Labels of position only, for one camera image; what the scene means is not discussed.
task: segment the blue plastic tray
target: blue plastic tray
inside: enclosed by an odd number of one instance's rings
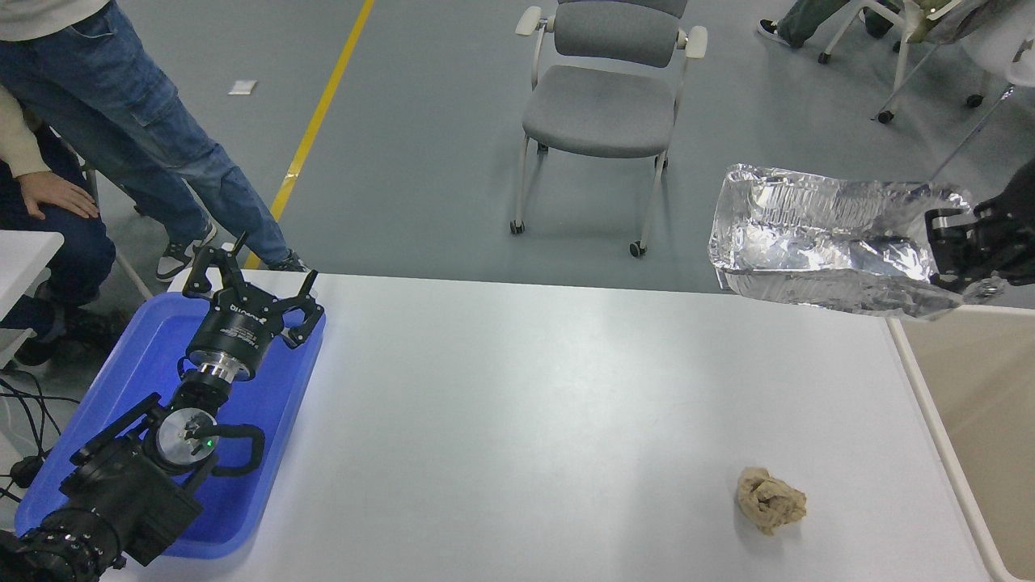
[[[151,392],[161,395],[161,404],[169,403],[179,385],[176,363],[207,312],[208,301],[178,293],[158,295],[138,310],[19,505],[14,516],[19,535],[65,502],[58,487],[76,468],[69,458],[79,447]],[[297,325],[301,317],[289,314],[287,321]],[[266,433],[262,465],[241,477],[208,477],[195,495],[204,512],[166,555],[223,557],[255,531],[316,363],[325,323],[326,317],[295,350],[274,338],[255,379],[234,383],[217,420],[261,428]],[[224,439],[216,453],[219,465],[242,465],[248,458],[248,443]]]

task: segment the white paper scrap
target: white paper scrap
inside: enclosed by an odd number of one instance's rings
[[[256,88],[258,81],[234,81],[234,86],[230,88],[230,95],[250,95]]]

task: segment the foil container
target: foil container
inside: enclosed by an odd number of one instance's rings
[[[963,294],[938,272],[924,212],[971,210],[951,184],[846,181],[775,168],[732,166],[715,208],[708,254],[719,284],[767,301],[934,319],[1002,293],[984,280]]]

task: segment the yellow floor line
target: yellow floor line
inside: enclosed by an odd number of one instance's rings
[[[334,70],[331,71],[330,79],[327,80],[327,86],[324,87],[324,92],[320,95],[320,103],[317,104],[317,109],[313,112],[309,125],[305,128],[305,135],[302,136],[302,141],[298,144],[298,149],[295,150],[295,157],[292,158],[291,166],[288,167],[288,173],[284,176],[284,181],[280,182],[280,190],[276,192],[276,198],[273,199],[273,204],[269,208],[275,221],[280,220],[280,214],[284,213],[284,208],[288,205],[288,200],[291,199],[291,193],[295,190],[295,182],[298,180],[298,175],[302,173],[302,166],[305,164],[305,158],[309,156],[313,142],[317,139],[320,126],[323,124],[327,110],[330,108],[330,101],[334,99],[334,93],[337,92],[337,86],[345,75],[345,68],[349,66],[349,59],[352,58],[352,51],[356,48],[356,42],[359,40],[359,35],[363,32],[363,27],[366,25],[366,19],[369,17],[371,8],[373,7],[374,0],[365,0],[363,7],[359,9],[359,16],[356,17],[356,23],[352,25],[352,32],[349,33],[349,39],[345,41],[345,48],[342,49],[342,54],[337,57],[337,63],[334,64]],[[247,261],[244,262],[244,268],[258,268],[259,262],[259,257],[253,253]]]

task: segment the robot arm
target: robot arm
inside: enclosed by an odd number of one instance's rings
[[[240,476],[262,462],[265,435],[250,425],[216,420],[232,384],[255,377],[276,336],[301,345],[323,317],[309,291],[310,272],[295,297],[278,299],[244,281],[233,251],[206,248],[184,287],[184,295],[211,290],[206,268],[223,275],[223,289],[180,360],[180,384],[169,404],[152,394],[91,438],[71,458],[77,466],[61,483],[68,499],[21,539],[0,531],[0,581],[95,582],[123,554],[147,565],[201,514],[194,493],[209,476]],[[287,327],[284,315],[301,311],[301,324]],[[189,361],[196,368],[184,370]],[[246,438],[250,459],[218,466],[220,438]],[[185,478],[174,481],[177,475]]]
[[[935,285],[962,292],[992,275],[1015,286],[1035,283],[1035,158],[972,215],[931,210],[926,220],[939,270]]]

